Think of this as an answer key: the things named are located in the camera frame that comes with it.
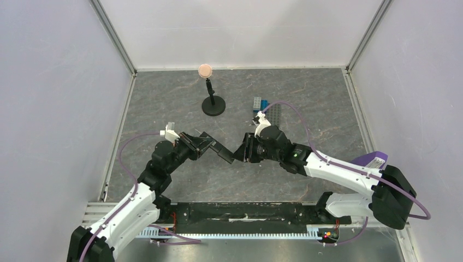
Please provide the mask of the black remote control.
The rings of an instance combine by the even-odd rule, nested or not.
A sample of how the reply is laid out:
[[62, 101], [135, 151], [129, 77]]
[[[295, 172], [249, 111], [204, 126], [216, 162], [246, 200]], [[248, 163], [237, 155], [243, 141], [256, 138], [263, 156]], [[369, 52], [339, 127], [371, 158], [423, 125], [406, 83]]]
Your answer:
[[210, 148], [217, 153], [217, 155], [225, 160], [227, 163], [232, 164], [234, 161], [233, 158], [233, 152], [227, 149], [225, 146], [223, 146], [221, 143], [218, 141], [214, 141], [211, 145]]

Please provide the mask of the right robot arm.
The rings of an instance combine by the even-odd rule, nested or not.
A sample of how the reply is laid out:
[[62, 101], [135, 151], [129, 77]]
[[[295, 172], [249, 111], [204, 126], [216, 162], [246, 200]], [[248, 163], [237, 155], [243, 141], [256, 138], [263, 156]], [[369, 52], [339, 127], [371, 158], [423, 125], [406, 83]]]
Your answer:
[[307, 145], [291, 142], [276, 126], [265, 127], [258, 134], [246, 133], [233, 158], [249, 163], [272, 160], [291, 174], [320, 178], [353, 190], [352, 194], [322, 195], [315, 214], [323, 223], [335, 217], [372, 216], [400, 230], [411, 218], [417, 194], [395, 166], [368, 168], [332, 159]]

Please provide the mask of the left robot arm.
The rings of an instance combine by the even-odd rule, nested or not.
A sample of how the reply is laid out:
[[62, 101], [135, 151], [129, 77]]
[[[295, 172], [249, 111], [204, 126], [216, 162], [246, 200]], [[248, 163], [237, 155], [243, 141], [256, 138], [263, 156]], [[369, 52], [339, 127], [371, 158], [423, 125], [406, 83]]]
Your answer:
[[77, 227], [70, 238], [67, 261], [115, 261], [135, 237], [154, 222], [171, 217], [170, 199], [162, 194], [172, 182], [171, 174], [186, 160], [197, 160], [215, 140], [202, 133], [162, 131], [151, 160], [134, 181], [129, 193], [89, 228]]

